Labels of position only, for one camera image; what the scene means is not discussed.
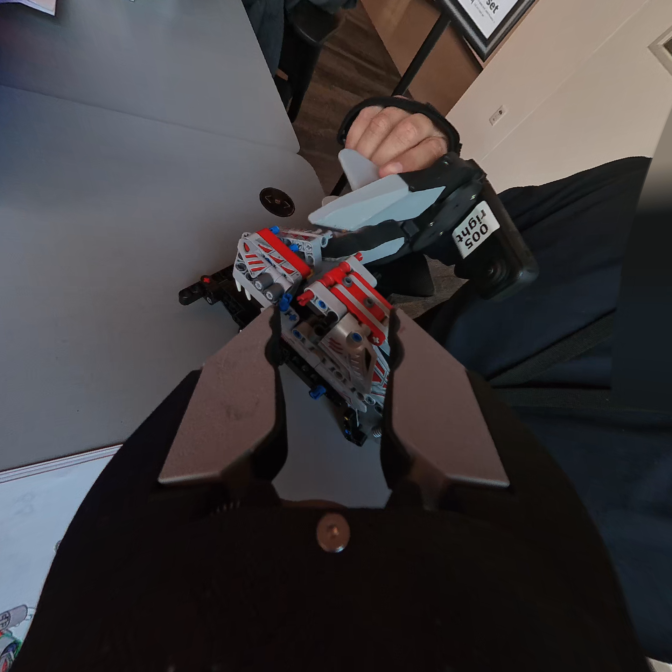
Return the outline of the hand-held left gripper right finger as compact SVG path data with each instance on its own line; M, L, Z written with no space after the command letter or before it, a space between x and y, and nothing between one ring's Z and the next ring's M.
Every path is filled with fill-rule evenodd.
M510 482L465 368L400 309L391 314L380 460L391 490Z

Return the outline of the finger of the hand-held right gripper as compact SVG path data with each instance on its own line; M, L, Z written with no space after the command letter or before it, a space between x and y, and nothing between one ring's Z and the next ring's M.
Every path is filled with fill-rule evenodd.
M337 231L322 250L322 259L346 261L357 258L362 264L396 254L407 242L405 220L385 220L353 231Z
M315 226L357 231L384 221L406 221L435 203L444 187L411 191L401 175L389 175L345 194L308 215Z

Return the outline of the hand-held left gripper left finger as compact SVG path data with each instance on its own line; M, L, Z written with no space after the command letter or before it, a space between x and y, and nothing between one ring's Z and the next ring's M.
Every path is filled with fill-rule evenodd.
M288 456L280 346L280 312L268 307L206 361L160 484L273 481Z

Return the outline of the red grey lego truck model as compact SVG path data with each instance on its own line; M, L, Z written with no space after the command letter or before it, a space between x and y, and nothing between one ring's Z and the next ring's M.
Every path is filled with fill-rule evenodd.
M240 329L266 308L280 312L282 362L312 399L341 413L344 438L363 446L382 420L392 306L356 251L326 257L332 231L272 226L244 232L233 264L180 290L183 306L221 303Z

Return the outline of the person's right forearm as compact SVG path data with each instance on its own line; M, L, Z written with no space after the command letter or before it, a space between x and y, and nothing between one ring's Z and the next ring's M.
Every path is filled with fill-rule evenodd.
M523 291L616 304L626 243L652 159L618 159L499 196L539 266Z

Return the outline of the lego instruction booklet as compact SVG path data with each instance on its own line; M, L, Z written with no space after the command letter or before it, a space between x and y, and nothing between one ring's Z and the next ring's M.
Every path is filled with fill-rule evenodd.
M119 449L98 448L1 472L1 670L24 643L72 518Z

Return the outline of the person's right hand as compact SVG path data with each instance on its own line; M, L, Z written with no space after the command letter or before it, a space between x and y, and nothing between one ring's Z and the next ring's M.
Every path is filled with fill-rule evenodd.
M377 166L379 178L428 168L451 150L448 137L427 116L391 106L359 112L345 147Z

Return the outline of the black round desk control panel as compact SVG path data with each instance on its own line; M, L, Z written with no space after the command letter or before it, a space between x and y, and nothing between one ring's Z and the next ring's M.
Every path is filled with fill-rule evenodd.
M259 192L259 201L268 212L281 218L290 217L296 209L292 198L278 188L262 189Z

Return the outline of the person's dark navy trousers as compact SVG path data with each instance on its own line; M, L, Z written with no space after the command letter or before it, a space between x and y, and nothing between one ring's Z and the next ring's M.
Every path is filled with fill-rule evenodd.
M596 298L529 287L501 303L463 286L418 323L485 379L605 315ZM597 525L650 658L671 662L671 420L655 414L517 409Z

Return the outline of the brown wooden cabinet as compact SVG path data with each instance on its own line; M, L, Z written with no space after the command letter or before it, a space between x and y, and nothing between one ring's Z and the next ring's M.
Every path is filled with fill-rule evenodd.
M440 15L434 1L363 1L365 12L402 75ZM482 71L450 24L410 84L412 98L449 113Z

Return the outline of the black sign stand leg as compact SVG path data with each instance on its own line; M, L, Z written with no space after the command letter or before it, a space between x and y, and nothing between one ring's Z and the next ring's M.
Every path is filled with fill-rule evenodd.
M405 96L411 83L419 73L429 55L431 55L434 47L449 26L450 22L451 20L449 13L441 10L432 29L424 39L415 56L401 76L399 82L393 89L391 94L392 96Z

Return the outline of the dark office chair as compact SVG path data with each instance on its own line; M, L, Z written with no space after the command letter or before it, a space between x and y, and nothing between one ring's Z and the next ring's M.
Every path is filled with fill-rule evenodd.
M290 122L294 122L324 44L357 1L243 1Z

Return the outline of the black framed sign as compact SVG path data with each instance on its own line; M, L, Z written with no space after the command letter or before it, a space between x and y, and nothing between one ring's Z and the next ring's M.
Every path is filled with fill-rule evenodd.
M484 63L516 29L535 1L438 1Z

